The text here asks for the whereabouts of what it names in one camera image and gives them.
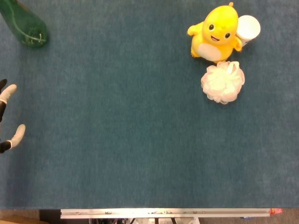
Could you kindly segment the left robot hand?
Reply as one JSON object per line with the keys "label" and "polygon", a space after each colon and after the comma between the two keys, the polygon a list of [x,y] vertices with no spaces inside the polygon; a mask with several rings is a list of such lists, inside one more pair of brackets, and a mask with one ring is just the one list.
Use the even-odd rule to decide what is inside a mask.
{"label": "left robot hand", "polygon": [[[2,79],[0,81],[0,121],[2,122],[2,118],[8,103],[9,98],[14,94],[17,89],[17,85],[11,84],[6,87],[3,91],[2,88],[7,84],[6,79]],[[16,147],[22,141],[24,134],[26,131],[26,126],[24,124],[20,124],[14,136],[6,141],[0,143],[0,153],[3,154],[6,151]]]}

